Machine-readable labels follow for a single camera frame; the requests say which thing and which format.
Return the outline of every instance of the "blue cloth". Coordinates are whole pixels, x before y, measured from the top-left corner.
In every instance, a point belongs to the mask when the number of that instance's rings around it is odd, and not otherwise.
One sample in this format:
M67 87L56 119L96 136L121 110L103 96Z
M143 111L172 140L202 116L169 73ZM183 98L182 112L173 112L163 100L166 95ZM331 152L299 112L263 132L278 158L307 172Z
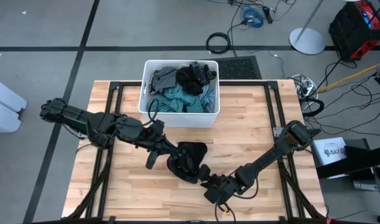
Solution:
M213 113L215 108L214 89L210 85L204 85L199 96L204 113Z
M158 99L158 112L182 113L186 109L188 113L203 113L199 96L193 96L183 91L178 83L174 88L164 89L163 94L155 94L149 103ZM157 103L153 103L151 111L156 111Z

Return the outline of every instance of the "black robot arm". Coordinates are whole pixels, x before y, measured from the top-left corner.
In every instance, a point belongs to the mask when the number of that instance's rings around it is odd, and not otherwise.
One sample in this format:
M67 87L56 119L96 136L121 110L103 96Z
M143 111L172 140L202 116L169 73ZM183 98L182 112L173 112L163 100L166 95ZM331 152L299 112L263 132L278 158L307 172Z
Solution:
M199 179L202 181L201 185L207 189L204 194L205 198L211 203L222 205L232 196L242 195L253 186L260 171L279 157L308 147L312 143L312 138L319 132L318 129L308 130L299 121L291 121L282 128L280 136L275 140L271 149L253 163L240 166L231 175L209 175L210 168L207 165L202 165Z
M181 179L196 183L199 165L207 152L202 142L179 142L179 147L171 144L163 134L164 123L153 121L147 128L141 121L124 114L91 113L67 105L56 98L42 105L40 116L51 123L69 126L74 131L86 134L97 147L108 149L112 140L119 140L142 147L150 152L146 167L151 169L158 156L170 154L168 168Z

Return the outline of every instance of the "gray floor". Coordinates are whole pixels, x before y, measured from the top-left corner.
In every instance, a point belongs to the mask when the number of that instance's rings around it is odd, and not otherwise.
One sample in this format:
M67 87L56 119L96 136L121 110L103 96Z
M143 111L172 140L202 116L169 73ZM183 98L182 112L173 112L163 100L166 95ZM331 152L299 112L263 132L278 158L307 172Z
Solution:
M265 4L270 7L274 7L275 3L276 1L265 0ZM298 0L281 21L264 25L260 29L235 30L235 44L288 46L289 33L303 25L316 3L317 1ZM79 46L92 4L93 1L85 0L0 0L0 46ZM328 24L343 4L342 1L326 0L310 24L310 27L323 35L327 45L332 45L327 33ZM280 17L288 6L282 3L278 8L277 16L274 17ZM207 0L104 0L100 1L87 45L204 45L211 33L226 32L234 12L234 7ZM214 44L224 43L215 40ZM0 57L0 81L28 101L28 107L22 113L20 129L15 133L0 134L0 223L20 223L53 127L39 119L39 109L46 100L63 95L76 52L0 53L3 53ZM326 65L337 61L333 51L315 56L292 50L272 53L283 58L285 77L302 73L317 83L322 81ZM253 54L238 51L238 54L256 55L263 78L283 78L281 61L266 50ZM186 60L231 56L231 52L211 55L207 51L85 52L70 104L86 108L94 80L139 80L144 63L150 59ZM380 51L371 51L357 62L357 69L339 65L329 82L333 83L379 62ZM374 80L370 80L366 86L373 93L380 91ZM346 90L349 87L330 91L319 98L329 103ZM324 110L321 116L366 101L367 96L350 93ZM324 118L321 122L348 128L375 117L379 110L380 104L362 111L355 108ZM356 130L380 133L380 117ZM372 148L380 146L380 137L376 136L351 132L337 136L346 139L366 138ZM332 136L324 133L318 136L328 137ZM77 144L78 140L66 130L61 131L35 221L60 218ZM380 215L380 197L377 192L355 190L347 178L321 180L321 187L331 217L341 217L366 209L345 220L374 223L377 215Z

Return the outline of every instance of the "wooden table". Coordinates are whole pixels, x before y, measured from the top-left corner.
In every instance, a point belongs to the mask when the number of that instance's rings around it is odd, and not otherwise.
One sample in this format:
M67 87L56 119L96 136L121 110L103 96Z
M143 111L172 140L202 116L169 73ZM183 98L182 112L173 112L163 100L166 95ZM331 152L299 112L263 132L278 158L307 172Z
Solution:
M293 119L303 121L293 81L278 80L278 84L286 122ZM109 81L95 81L88 111L104 112L108 86ZM220 91L221 112L212 128L165 128L164 131L173 144L180 141L205 142L208 152L202 163L207 164L212 173L229 174L270 149L273 136L262 86L221 86ZM138 112L139 93L140 87L124 88L121 113L145 122ZM280 126L273 91L271 95L276 122ZM88 143L80 141L79 147ZM96 152L92 146L78 152L63 217L72 213L88 192ZM113 215L117 220L215 220L214 205L204 198L206 190L203 187L174 176L166 167L168 155L159 156L152 170L145 168L147 157L146 150L115 141L104 219ZM300 188L325 215L325 203L312 155L306 151L296 152L294 161ZM259 174L259 185L259 193L254 199L232 197L228 201L237 220L278 220L279 216L286 216L276 162ZM255 186L244 195L252 195L254 190ZM297 216L292 191L290 195L293 212ZM98 201L99 194L95 197L94 215ZM232 220L232 216L222 214L219 209L218 217L220 220Z

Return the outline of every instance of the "white plastic bin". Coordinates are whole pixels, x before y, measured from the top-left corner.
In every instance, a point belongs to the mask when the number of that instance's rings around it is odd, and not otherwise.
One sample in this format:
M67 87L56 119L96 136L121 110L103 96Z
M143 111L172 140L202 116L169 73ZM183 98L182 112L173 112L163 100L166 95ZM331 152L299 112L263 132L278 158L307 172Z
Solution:
M163 67L181 68L189 66L195 60L148 60L145 63L143 72L143 81L141 83L139 112L149 121L147 104L151 99L149 93L150 76L155 70L160 70ZM173 128L210 128L218 115L221 105L219 100L219 69L215 61L197 60L199 65L208 65L211 71L217 73L216 78L211 80L211 86L214 86L215 107L213 113L162 113L157 114L156 119L164 121L166 127Z

